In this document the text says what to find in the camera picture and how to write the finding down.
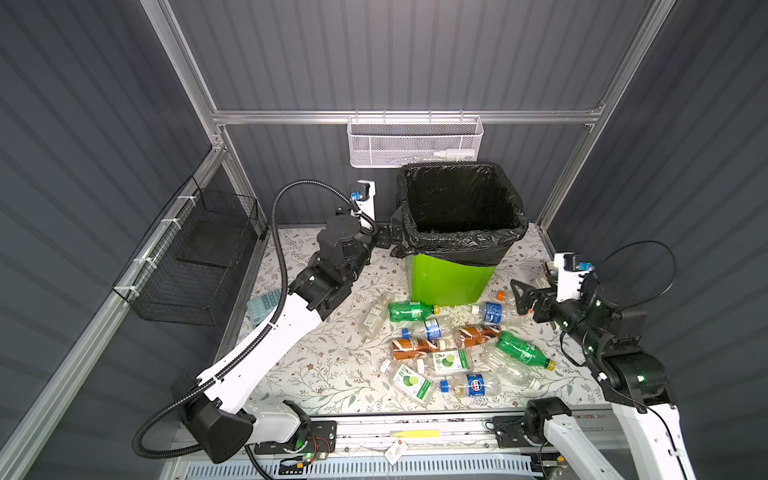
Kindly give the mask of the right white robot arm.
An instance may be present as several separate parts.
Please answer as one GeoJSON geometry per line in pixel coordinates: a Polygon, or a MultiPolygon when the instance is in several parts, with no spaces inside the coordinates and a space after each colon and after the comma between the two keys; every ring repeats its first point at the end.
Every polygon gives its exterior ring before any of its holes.
{"type": "Polygon", "coordinates": [[[647,312],[632,290],[589,273],[573,299],[556,287],[510,283],[519,312],[574,340],[582,364],[619,420],[641,479],[692,479],[680,414],[662,363],[640,346],[647,312]]]}

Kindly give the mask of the green bin with black liner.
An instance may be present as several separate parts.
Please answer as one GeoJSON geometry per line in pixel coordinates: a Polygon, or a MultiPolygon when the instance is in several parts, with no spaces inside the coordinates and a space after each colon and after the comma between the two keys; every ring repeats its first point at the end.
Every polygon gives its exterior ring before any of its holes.
{"type": "Polygon", "coordinates": [[[410,298],[441,307],[479,300],[529,227],[504,169],[493,162],[409,164],[397,181],[404,238],[392,240],[391,255],[405,261],[410,298]]]}

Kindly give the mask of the green bottle near bin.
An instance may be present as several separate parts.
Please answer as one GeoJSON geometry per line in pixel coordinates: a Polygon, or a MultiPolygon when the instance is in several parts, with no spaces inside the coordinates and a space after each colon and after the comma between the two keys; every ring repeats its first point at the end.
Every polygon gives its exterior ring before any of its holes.
{"type": "Polygon", "coordinates": [[[393,302],[388,305],[392,322],[424,321],[440,314],[440,307],[420,301],[393,302]]]}

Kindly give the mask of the green bottle right side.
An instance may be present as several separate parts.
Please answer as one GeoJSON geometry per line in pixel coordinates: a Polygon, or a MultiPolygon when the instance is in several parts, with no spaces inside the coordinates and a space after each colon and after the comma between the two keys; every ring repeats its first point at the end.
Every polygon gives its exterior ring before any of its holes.
{"type": "Polygon", "coordinates": [[[556,362],[547,357],[539,347],[510,332],[501,332],[496,347],[508,357],[528,367],[543,368],[548,371],[553,371],[556,368],[556,362]]]}

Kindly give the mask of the brown tea bottle right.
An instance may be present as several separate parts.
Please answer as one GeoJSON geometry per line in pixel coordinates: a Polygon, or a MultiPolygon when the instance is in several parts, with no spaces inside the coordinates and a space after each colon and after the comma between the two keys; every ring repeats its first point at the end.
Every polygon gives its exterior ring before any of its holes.
{"type": "Polygon", "coordinates": [[[498,338],[501,333],[498,325],[464,325],[455,329],[454,342],[459,348],[471,348],[498,338]]]}

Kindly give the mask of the brown tea bottle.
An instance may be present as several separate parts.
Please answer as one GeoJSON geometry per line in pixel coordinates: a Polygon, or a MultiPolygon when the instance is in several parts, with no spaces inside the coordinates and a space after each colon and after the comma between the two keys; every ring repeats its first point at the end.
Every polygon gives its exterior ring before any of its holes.
{"type": "Polygon", "coordinates": [[[427,354],[444,351],[448,348],[448,343],[443,339],[395,338],[390,341],[390,348],[393,358],[402,361],[424,358],[427,354]]]}
{"type": "Polygon", "coordinates": [[[498,325],[464,325],[455,329],[454,342],[459,348],[471,348],[498,338],[501,333],[498,325]]]}

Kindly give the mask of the clear bottle green-white label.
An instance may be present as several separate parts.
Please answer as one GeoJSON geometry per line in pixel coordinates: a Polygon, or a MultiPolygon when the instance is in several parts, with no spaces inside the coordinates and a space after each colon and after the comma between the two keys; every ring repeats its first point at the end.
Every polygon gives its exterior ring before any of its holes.
{"type": "Polygon", "coordinates": [[[391,292],[383,292],[371,305],[361,324],[363,338],[370,340],[377,337],[389,318],[389,304],[394,296],[391,292]]]}

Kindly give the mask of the lime label bottle upper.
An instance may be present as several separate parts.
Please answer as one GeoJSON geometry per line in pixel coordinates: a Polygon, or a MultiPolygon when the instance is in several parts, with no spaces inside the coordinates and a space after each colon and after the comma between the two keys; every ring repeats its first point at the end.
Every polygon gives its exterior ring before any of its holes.
{"type": "Polygon", "coordinates": [[[468,373],[473,369],[471,357],[465,350],[445,350],[428,353],[416,360],[419,373],[432,378],[468,373]]]}

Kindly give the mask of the lime label bottle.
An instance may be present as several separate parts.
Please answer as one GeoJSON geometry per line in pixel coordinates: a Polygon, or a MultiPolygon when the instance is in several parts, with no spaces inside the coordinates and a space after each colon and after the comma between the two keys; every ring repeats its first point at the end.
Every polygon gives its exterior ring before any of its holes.
{"type": "Polygon", "coordinates": [[[387,378],[391,387],[417,403],[426,404],[433,393],[433,382],[404,363],[385,359],[379,372],[387,378]]]}
{"type": "Polygon", "coordinates": [[[428,353],[416,360],[419,373],[432,378],[468,373],[473,369],[471,357],[465,350],[445,350],[428,353]]]}

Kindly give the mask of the blue label bottle front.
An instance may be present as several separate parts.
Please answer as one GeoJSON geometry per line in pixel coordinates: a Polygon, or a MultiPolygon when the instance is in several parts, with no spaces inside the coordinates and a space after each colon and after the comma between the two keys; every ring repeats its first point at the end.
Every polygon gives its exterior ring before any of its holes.
{"type": "Polygon", "coordinates": [[[496,397],[501,394],[501,381],[490,371],[465,372],[439,381],[440,391],[458,398],[496,397]]]}

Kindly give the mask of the brown tea bottle left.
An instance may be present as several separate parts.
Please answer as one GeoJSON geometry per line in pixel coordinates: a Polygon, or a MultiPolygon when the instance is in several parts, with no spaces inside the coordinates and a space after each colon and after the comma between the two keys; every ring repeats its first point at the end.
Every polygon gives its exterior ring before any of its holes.
{"type": "Polygon", "coordinates": [[[402,361],[424,358],[427,354],[444,351],[448,348],[448,343],[443,339],[395,338],[390,341],[390,348],[393,358],[402,361]]]}

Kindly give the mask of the lime label bottle lower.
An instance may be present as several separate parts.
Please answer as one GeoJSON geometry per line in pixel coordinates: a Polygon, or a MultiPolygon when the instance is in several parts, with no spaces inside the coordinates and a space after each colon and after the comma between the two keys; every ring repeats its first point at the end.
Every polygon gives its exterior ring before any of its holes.
{"type": "Polygon", "coordinates": [[[391,387],[417,403],[426,404],[433,393],[433,382],[404,363],[385,359],[379,372],[387,378],[391,387]]]}

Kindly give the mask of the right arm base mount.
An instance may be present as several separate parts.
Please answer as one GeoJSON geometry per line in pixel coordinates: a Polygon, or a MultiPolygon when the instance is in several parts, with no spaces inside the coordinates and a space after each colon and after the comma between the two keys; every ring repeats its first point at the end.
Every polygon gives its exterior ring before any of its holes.
{"type": "Polygon", "coordinates": [[[541,415],[501,415],[490,421],[490,430],[500,448],[541,447],[551,445],[545,437],[547,417],[541,415]]]}

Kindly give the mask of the white tag on rail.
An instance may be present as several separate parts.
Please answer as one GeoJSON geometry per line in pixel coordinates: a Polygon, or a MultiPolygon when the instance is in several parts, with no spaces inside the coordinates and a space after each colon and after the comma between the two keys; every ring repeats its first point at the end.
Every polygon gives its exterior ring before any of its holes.
{"type": "Polygon", "coordinates": [[[402,438],[398,438],[384,452],[384,457],[391,466],[394,466],[401,459],[401,457],[407,452],[407,450],[408,450],[407,443],[402,438]]]}

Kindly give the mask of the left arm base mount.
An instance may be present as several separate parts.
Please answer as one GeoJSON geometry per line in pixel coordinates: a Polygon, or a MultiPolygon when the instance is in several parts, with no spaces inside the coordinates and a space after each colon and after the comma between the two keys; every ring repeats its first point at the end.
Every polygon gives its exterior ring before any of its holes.
{"type": "Polygon", "coordinates": [[[330,454],[335,451],[338,423],[332,420],[310,420],[299,427],[287,442],[256,443],[252,449],[257,455],[330,454]]]}

